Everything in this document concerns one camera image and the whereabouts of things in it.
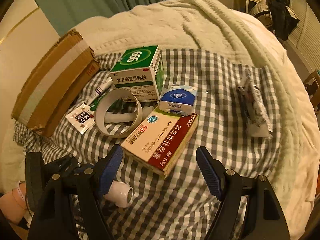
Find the person's hand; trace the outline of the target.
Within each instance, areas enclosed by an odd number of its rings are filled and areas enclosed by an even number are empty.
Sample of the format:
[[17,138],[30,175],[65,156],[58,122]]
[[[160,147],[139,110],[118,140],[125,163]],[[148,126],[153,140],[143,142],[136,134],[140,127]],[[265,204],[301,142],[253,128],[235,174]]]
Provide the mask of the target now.
[[1,211],[4,217],[13,224],[17,225],[28,212],[26,192],[26,184],[23,182],[0,198]]

